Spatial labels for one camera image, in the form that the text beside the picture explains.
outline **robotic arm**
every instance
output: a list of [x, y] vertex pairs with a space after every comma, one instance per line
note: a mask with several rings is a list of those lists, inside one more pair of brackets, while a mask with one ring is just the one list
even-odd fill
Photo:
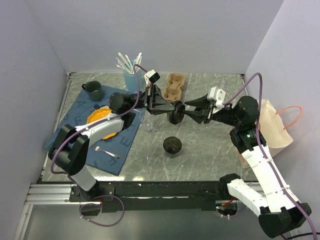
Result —
[[[300, 227], [306, 218], [283, 190], [286, 189], [308, 215], [311, 214], [311, 209], [307, 203], [300, 203], [299, 199], [291, 192], [290, 186], [286, 184], [273, 162], [267, 143], [260, 131], [258, 132], [259, 140], [267, 154], [267, 159], [264, 158], [258, 146], [256, 120], [260, 113], [257, 100], [251, 96], [243, 96], [234, 107], [232, 104], [223, 105], [226, 92], [218, 87], [213, 87], [203, 97], [186, 101], [184, 104], [181, 101], [171, 104], [162, 97], [161, 90], [155, 84], [159, 78], [159, 74], [154, 70], [146, 74], [149, 84], [146, 86], [145, 92], [139, 94], [135, 108], [146, 108], [153, 115], [167, 114], [168, 120], [172, 124], [180, 123], [184, 115], [187, 115], [198, 124], [208, 124], [213, 120], [233, 126], [234, 128], [229, 133], [231, 141], [252, 168], [264, 195], [249, 187], [235, 173], [220, 178], [219, 194], [223, 198], [232, 196], [243, 202], [258, 216], [261, 228], [271, 238]], [[125, 113], [134, 106], [136, 100], [137, 94], [112, 94], [109, 106], [112, 113], [105, 118]], [[193, 106], [195, 109], [186, 110], [185, 105]], [[69, 141], [70, 144], [73, 144], [72, 146], [67, 144], [58, 153], [55, 163], [84, 190], [84, 194], [89, 198], [96, 197], [99, 193], [99, 182], [85, 166], [88, 147], [106, 135], [125, 130], [131, 125], [134, 117], [135, 113], [130, 112], [94, 127], [90, 127], [94, 123], [76, 127], [65, 125], [58, 133], [48, 156], [53, 159], [57, 149], [69, 136], [78, 130], [85, 129], [84, 132]], [[284, 187], [280, 186], [269, 163], [277, 171]]]

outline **orange plate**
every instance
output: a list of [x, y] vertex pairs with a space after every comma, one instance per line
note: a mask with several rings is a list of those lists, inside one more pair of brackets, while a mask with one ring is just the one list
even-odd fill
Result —
[[[90, 116], [88, 116], [88, 119], [86, 120], [86, 124], [90, 124], [90, 123], [92, 123], [94, 121], [102, 119], [105, 116], [107, 116], [109, 113], [111, 113], [111, 109], [109, 107], [107, 107], [107, 106], [103, 106], [100, 109], [94, 110], [94, 112]], [[116, 132], [115, 133], [111, 133], [110, 135], [105, 136], [102, 139], [109, 139], [109, 138], [113, 137], [116, 134], [117, 134]]]

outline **gray marble surface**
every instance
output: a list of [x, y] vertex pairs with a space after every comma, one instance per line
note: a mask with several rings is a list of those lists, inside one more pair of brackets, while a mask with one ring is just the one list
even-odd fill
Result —
[[[163, 90], [167, 86], [168, 73], [161, 73], [160, 76], [157, 85]], [[183, 102], [202, 97], [214, 86], [224, 89], [226, 99], [229, 99], [243, 85], [238, 74], [192, 73], [185, 74], [185, 79]], [[97, 80], [106, 86], [126, 89], [122, 73], [73, 73], [70, 80], [60, 119], [63, 119], [85, 82]], [[140, 125], [119, 176], [87, 166], [98, 181], [216, 181], [230, 173], [236, 173], [246, 181], [257, 180], [250, 168], [241, 166], [237, 150], [230, 140], [230, 126], [214, 121], [198, 124], [188, 116], [181, 123], [172, 125], [166, 114], [154, 117], [152, 131], [147, 132]], [[170, 136], [182, 142], [182, 150], [175, 158], [168, 158], [163, 150], [163, 141]], [[63, 174], [52, 174], [50, 164], [48, 160], [42, 172], [44, 182], [69, 181]]]

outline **cardboard egg carton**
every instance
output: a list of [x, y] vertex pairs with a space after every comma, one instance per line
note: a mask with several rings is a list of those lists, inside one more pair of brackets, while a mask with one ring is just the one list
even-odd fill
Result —
[[168, 84], [163, 91], [163, 97], [169, 102], [181, 99], [186, 77], [181, 73], [171, 73], [167, 78]]

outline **dark green mug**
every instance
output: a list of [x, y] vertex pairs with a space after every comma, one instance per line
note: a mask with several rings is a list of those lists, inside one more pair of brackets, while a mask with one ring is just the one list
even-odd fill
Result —
[[83, 90], [89, 95], [91, 101], [98, 102], [104, 98], [104, 91], [102, 90], [101, 83], [98, 81], [89, 81], [82, 84]]

